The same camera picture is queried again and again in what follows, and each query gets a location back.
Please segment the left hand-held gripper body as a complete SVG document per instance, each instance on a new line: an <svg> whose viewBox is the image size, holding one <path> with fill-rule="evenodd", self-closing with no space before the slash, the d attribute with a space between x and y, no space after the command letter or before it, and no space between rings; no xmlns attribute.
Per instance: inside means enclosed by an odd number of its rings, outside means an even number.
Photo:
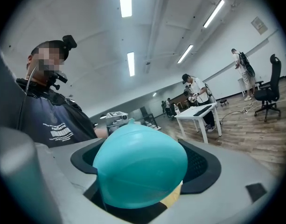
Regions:
<svg viewBox="0 0 286 224"><path fill-rule="evenodd" d="M109 112L106 115L106 128L108 133L113 133L119 127L127 125L128 122L128 113L125 112Z"/></svg>

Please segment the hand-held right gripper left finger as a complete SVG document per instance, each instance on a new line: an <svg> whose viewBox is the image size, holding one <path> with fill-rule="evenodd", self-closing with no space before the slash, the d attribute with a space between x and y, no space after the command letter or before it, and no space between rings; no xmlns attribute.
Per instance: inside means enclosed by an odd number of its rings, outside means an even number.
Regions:
<svg viewBox="0 0 286 224"><path fill-rule="evenodd" d="M43 178L57 204L61 224L124 224L91 202L98 185L97 172L82 154L104 142L92 139L61 147L48 148L36 143Z"/></svg>

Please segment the black office chair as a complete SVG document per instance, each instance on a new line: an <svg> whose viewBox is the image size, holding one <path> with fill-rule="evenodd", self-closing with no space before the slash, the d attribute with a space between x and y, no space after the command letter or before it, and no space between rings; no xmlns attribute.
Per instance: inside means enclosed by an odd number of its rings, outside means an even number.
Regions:
<svg viewBox="0 0 286 224"><path fill-rule="evenodd" d="M267 114L269 110L273 110L279 113L281 117L281 111L277 108L277 101L280 98L279 94L279 80L281 73L281 61L276 57L275 54L272 54L270 57L270 62L272 64L272 74L269 84L262 85L259 82L260 90L255 91L254 98L257 101L261 101L261 108L256 110L254 116L256 117L258 112L265 112L264 122L267 122Z"/></svg>

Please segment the teal and pink toy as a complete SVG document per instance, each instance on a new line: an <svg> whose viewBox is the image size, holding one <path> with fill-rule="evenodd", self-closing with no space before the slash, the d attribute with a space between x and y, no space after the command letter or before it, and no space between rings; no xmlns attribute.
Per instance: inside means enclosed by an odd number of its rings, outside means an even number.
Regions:
<svg viewBox="0 0 286 224"><path fill-rule="evenodd" d="M184 179L188 158L170 136L127 124L105 140L93 167L106 204L138 209L160 202L175 190Z"/></svg>

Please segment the black neck harness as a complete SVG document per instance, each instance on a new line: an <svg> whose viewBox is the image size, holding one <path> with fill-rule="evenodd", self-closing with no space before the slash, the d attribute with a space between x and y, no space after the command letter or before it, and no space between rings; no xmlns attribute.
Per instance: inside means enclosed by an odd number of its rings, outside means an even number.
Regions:
<svg viewBox="0 0 286 224"><path fill-rule="evenodd" d="M69 98L66 98L64 95L57 93L52 89L47 88L46 86L31 81L29 83L27 97L24 105L27 107L35 107L39 106L41 103L52 106L77 105L75 102Z"/></svg>

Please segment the grey wall panel box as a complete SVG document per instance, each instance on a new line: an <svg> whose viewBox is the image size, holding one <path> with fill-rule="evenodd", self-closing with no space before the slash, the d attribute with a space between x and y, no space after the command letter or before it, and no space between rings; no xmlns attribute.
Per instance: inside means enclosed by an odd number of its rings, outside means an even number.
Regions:
<svg viewBox="0 0 286 224"><path fill-rule="evenodd" d="M264 32L268 30L268 27L264 24L264 22L259 17L256 17L251 22L251 24L260 35L262 35Z"/></svg>

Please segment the black backpack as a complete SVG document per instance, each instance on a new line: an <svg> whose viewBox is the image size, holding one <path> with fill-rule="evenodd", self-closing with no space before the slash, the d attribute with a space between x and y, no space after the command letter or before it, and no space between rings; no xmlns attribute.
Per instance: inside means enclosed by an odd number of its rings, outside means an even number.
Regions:
<svg viewBox="0 0 286 224"><path fill-rule="evenodd" d="M244 68L245 68L246 72L249 74L249 76L255 77L255 71L252 68L252 66L250 65L248 57L243 52L239 53L239 59L240 59L241 65L244 66Z"/></svg>

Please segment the long ceiling light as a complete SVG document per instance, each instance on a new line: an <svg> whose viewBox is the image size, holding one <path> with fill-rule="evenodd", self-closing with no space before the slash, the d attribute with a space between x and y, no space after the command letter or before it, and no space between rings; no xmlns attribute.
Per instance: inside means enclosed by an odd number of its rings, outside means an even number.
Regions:
<svg viewBox="0 0 286 224"><path fill-rule="evenodd" d="M130 76L134 76L135 75L135 64L134 64L134 53L128 53L127 54L127 62L128 62L128 68L129 68L129 74Z"/></svg>
<svg viewBox="0 0 286 224"><path fill-rule="evenodd" d="M121 17L131 17L132 16L132 0L119 0L120 1L120 11Z"/></svg>
<svg viewBox="0 0 286 224"><path fill-rule="evenodd" d="M209 17L207 18L207 20L205 21L205 23L203 24L204 28L207 28L210 23L213 21L213 19L216 17L216 15L218 14L218 12L221 10L221 8L223 7L223 5L225 4L224 0L220 0L217 4L217 6L214 8L213 12L209 15Z"/></svg>
<svg viewBox="0 0 286 224"><path fill-rule="evenodd" d="M185 57L188 55L188 53L191 51L192 48L193 48L193 45L190 44L190 45L187 47L187 49L185 50L185 52L182 54L182 56L180 57L180 59L177 61L178 64L181 63L181 62L185 59Z"/></svg>

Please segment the yellow round table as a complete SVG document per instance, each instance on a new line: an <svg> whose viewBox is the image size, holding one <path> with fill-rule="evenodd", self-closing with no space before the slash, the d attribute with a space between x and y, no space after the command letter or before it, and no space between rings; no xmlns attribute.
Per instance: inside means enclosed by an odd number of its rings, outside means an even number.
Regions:
<svg viewBox="0 0 286 224"><path fill-rule="evenodd" d="M167 208L170 208L179 198L181 193L181 187L183 185L183 181L179 183L179 185L164 199L160 202L164 204Z"/></svg>

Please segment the white square table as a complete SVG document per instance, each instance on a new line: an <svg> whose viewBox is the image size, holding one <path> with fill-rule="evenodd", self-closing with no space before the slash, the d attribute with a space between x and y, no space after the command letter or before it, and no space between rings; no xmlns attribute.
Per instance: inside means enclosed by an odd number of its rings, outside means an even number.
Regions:
<svg viewBox="0 0 286 224"><path fill-rule="evenodd" d="M200 116L194 116L195 113L197 113L199 110L203 109L204 107L210 105L211 108L208 109L205 113L203 113L202 115ZM195 128L196 128L196 131L199 132L201 131L202 132L202 137L203 137L203 141L204 143L207 143L208 144L208 138L207 138L207 133L206 133L206 130L205 130L205 125L204 125L204 122L203 122L203 117L208 114L208 112L212 111L213 112L213 115L214 115L214 119L215 119L215 125L216 125L216 128L217 128L217 131L218 131L218 136L221 137L222 136L222 129L221 129L221 124L220 124L220 120L219 120L219 116L218 116L218 112L217 112L217 109L216 109L216 105L217 105L217 102L214 102L214 103L211 103L211 104L207 104L207 105L201 105L201 106L192 106L190 108L188 108L187 110L181 112L180 114L176 115L175 118L179 124L179 127L180 127L180 130L181 130L181 133L182 133L182 136L183 136L183 139L186 140L187 139L187 136L186 136L186 133L185 133L185 130L183 128L183 125L181 123L182 120L191 120L193 121L194 125L195 125Z"/></svg>

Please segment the black keyboard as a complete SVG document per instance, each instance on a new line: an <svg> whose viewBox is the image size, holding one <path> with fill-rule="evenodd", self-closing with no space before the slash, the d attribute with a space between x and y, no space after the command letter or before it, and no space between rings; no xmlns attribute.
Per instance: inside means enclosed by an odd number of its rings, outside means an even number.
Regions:
<svg viewBox="0 0 286 224"><path fill-rule="evenodd" d="M208 106L204 107L203 109L199 110L197 113L195 113L194 116L198 117L198 116L202 115L203 113L205 113L210 108L211 108L211 106L208 105Z"/></svg>

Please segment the person's left forearm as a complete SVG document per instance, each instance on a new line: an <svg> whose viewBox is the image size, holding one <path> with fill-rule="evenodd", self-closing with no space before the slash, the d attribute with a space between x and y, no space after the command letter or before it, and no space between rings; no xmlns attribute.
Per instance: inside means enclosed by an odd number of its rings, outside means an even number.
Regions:
<svg viewBox="0 0 286 224"><path fill-rule="evenodd" d="M96 128L96 129L94 129L94 132L98 138L105 138L106 139L108 137L107 129Z"/></svg>

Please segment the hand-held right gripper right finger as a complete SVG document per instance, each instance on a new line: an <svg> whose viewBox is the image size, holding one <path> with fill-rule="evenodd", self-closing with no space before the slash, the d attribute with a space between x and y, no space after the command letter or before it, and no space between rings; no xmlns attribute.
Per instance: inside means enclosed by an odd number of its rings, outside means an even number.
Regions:
<svg viewBox="0 0 286 224"><path fill-rule="evenodd" d="M247 154L198 141L178 140L205 159L216 157L217 180L199 194L186 192L149 224L248 224L270 201L277 178Z"/></svg>

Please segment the person's dark printed t-shirt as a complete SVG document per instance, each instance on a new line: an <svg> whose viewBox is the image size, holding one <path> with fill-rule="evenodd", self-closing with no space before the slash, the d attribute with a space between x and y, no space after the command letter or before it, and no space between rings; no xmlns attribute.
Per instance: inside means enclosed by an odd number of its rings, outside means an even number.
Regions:
<svg viewBox="0 0 286 224"><path fill-rule="evenodd" d="M20 130L34 142L49 148L95 139L97 136L94 128L89 117L78 105L23 105Z"/></svg>

